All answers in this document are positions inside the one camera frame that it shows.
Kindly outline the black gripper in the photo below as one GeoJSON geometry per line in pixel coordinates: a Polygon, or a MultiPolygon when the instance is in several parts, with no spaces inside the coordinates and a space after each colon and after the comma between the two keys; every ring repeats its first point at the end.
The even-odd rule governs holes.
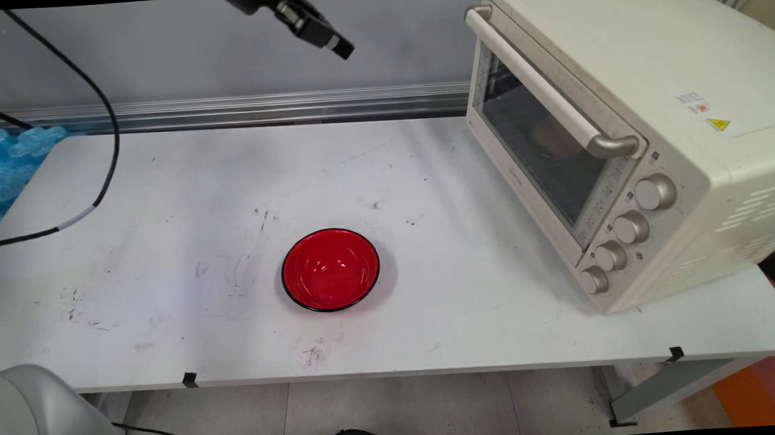
{"type": "Polygon", "coordinates": [[[354,53],[348,41],[319,10],[307,0],[225,0],[245,15],[255,15],[259,9],[269,9],[289,27],[290,32],[312,46],[327,49],[343,60],[354,53]]]}

